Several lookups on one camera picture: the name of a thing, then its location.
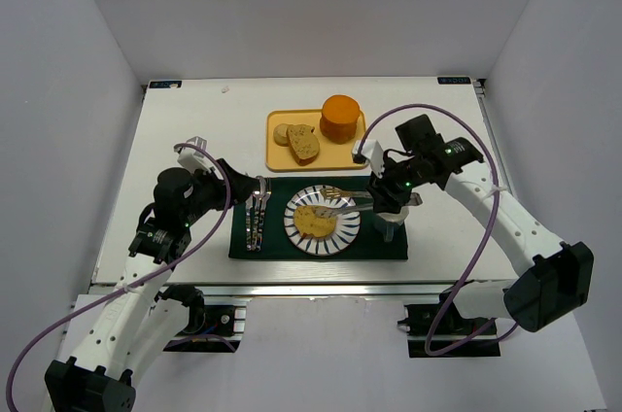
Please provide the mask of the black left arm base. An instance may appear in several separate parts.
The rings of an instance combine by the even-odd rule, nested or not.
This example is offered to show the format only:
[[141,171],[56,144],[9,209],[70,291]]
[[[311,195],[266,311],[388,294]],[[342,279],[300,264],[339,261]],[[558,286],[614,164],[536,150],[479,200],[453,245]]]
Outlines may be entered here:
[[246,321],[246,307],[237,302],[209,302],[190,285],[172,285],[156,293],[155,303],[174,300],[182,305],[187,325],[166,345],[164,352],[234,353]]

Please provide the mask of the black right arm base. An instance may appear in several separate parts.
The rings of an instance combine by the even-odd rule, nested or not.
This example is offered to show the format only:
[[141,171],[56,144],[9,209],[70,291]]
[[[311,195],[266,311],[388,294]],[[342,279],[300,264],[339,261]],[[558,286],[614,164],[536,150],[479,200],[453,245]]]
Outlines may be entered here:
[[[404,306],[405,317],[397,321],[397,328],[407,335],[408,355],[412,359],[428,358],[425,351],[426,336],[439,304],[410,304]],[[456,308],[451,307],[440,321],[431,342],[432,350],[443,349],[472,334],[487,323],[484,318],[463,319]],[[497,341],[497,328],[489,326],[479,336],[465,345],[447,353],[445,358],[498,358],[501,348]]]

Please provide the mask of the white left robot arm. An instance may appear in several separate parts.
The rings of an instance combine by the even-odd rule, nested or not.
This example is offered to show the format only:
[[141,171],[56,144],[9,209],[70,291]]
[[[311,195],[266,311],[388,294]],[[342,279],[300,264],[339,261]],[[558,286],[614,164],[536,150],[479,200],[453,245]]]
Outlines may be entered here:
[[48,367],[45,383],[56,411],[129,411],[141,377],[179,332],[203,321],[203,297],[189,285],[167,284],[190,244],[190,228],[206,213],[245,202],[263,181],[224,159],[162,171],[154,200],[141,214],[117,284],[102,312],[65,361]]

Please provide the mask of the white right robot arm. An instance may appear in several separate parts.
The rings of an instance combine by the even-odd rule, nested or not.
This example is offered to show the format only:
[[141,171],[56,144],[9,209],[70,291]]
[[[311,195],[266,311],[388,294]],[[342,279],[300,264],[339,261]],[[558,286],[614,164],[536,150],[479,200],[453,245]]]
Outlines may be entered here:
[[363,137],[355,162],[370,165],[367,186],[376,214],[407,207],[411,191],[432,184],[462,204],[509,260],[513,280],[460,278],[443,306],[462,319],[508,319],[537,332],[587,302],[594,255],[548,230],[499,183],[492,158],[476,138],[446,141],[426,115],[396,128],[404,158],[395,161],[378,142]]

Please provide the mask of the metal tongs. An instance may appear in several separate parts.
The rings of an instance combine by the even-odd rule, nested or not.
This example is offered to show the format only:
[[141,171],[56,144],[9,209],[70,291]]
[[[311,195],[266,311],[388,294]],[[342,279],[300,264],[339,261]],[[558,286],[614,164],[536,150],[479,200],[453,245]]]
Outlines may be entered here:
[[[326,202],[321,207],[328,216],[365,211],[373,212],[373,200],[367,191],[319,188],[313,189],[313,192]],[[406,207],[417,207],[423,204],[423,199],[419,193],[411,192],[409,197],[410,202]]]

